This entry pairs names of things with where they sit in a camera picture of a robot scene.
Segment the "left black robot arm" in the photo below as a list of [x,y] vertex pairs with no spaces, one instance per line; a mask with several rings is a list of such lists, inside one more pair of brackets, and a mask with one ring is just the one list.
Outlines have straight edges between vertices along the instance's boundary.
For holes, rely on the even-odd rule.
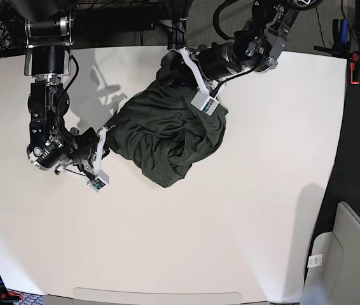
[[255,1],[252,17],[242,30],[226,35],[219,24],[221,12],[233,4],[224,1],[213,15],[213,27],[225,42],[205,44],[183,50],[197,67],[205,85],[217,81],[211,90],[215,97],[229,81],[250,74],[274,69],[287,45],[287,36],[299,13],[316,9],[320,1]]

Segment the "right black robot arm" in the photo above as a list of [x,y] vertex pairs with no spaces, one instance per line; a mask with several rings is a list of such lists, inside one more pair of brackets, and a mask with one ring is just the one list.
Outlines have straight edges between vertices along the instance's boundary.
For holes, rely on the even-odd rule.
[[12,1],[25,20],[26,56],[24,74],[33,78],[28,97],[30,142],[27,156],[41,170],[75,173],[88,182],[102,174],[101,161],[107,156],[106,128],[89,128],[83,134],[68,130],[64,116],[70,106],[69,75],[77,60],[73,46],[73,13],[58,1]]

